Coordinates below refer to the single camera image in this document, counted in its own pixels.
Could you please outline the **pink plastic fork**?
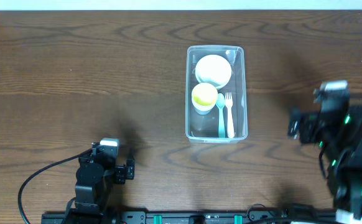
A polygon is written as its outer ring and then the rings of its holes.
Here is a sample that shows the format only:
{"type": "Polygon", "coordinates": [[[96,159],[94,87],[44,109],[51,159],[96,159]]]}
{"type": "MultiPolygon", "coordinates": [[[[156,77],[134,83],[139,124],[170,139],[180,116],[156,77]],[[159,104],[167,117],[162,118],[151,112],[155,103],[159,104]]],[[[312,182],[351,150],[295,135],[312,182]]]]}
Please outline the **pink plastic fork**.
{"type": "Polygon", "coordinates": [[[234,138],[234,124],[232,115],[233,97],[231,92],[226,92],[225,106],[227,108],[227,135],[229,138],[234,138]]]}

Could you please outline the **mint green plastic spoon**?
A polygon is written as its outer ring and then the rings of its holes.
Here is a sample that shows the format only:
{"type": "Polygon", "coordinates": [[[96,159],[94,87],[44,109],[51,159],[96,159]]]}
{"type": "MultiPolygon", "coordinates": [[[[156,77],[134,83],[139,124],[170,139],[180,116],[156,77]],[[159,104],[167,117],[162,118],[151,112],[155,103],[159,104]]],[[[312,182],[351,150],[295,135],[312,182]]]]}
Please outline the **mint green plastic spoon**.
{"type": "Polygon", "coordinates": [[[218,94],[216,107],[218,108],[218,137],[225,138],[225,121],[223,108],[225,107],[225,97],[222,93],[218,94]]]}

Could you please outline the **white cup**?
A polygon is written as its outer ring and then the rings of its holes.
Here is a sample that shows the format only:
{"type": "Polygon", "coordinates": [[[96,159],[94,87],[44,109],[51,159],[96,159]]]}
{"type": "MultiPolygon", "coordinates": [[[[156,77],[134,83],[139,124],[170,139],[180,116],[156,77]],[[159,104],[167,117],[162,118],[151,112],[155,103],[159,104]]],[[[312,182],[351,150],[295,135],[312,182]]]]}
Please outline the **white cup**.
{"type": "Polygon", "coordinates": [[[195,110],[202,110],[202,111],[208,111],[212,110],[215,106],[215,103],[212,103],[210,105],[200,105],[196,101],[192,101],[192,105],[195,108],[195,110]]]}

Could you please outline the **yellow cup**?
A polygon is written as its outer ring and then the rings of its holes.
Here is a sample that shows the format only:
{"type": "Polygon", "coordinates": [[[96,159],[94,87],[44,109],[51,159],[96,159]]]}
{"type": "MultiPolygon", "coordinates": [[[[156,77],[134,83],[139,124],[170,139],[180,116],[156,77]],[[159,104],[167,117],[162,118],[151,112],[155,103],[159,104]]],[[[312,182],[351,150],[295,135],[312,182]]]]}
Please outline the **yellow cup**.
{"type": "Polygon", "coordinates": [[[209,83],[199,83],[192,90],[192,100],[201,106],[210,106],[217,101],[218,91],[209,83]]]}

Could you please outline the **white bowl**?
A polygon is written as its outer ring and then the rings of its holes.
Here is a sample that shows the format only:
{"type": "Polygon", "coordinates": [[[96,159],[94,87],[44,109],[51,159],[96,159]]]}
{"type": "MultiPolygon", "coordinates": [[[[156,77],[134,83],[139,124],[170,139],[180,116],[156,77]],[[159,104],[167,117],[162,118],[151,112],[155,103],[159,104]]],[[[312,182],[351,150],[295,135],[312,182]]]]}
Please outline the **white bowl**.
{"type": "Polygon", "coordinates": [[[209,83],[217,90],[230,81],[232,69],[230,63],[219,55],[202,57],[195,67],[195,77],[199,83],[209,83]]]}

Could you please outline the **grey cup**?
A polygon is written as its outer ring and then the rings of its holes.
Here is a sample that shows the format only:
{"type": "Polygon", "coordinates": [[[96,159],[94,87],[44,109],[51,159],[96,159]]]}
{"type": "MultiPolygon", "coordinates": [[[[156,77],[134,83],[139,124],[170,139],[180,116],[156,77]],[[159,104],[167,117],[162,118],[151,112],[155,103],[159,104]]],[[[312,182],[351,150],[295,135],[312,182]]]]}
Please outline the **grey cup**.
{"type": "Polygon", "coordinates": [[[208,110],[208,111],[202,111],[202,110],[195,110],[198,114],[200,115],[206,115],[208,114],[211,110],[208,110]]]}

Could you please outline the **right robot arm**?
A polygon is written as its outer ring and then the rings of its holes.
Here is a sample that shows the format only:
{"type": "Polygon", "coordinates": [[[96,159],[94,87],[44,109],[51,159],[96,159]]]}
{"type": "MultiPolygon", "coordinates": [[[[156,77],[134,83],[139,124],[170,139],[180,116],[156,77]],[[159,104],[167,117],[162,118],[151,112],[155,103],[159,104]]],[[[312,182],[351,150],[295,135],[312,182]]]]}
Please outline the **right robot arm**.
{"type": "Polygon", "coordinates": [[[320,170],[337,210],[362,220],[362,105],[341,110],[290,112],[287,134],[301,144],[318,144],[320,170]]]}

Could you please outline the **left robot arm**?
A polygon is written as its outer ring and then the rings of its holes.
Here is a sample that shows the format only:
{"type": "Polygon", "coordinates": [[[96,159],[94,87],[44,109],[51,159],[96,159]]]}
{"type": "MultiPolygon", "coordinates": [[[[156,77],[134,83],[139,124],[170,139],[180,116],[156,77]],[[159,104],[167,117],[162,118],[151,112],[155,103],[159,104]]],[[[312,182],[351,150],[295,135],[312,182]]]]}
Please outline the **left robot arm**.
{"type": "Polygon", "coordinates": [[[108,208],[109,196],[114,184],[133,180],[135,160],[127,159],[116,164],[119,141],[104,138],[94,142],[91,151],[79,157],[76,172],[75,208],[67,205],[62,223],[119,223],[116,211],[108,208]]]}

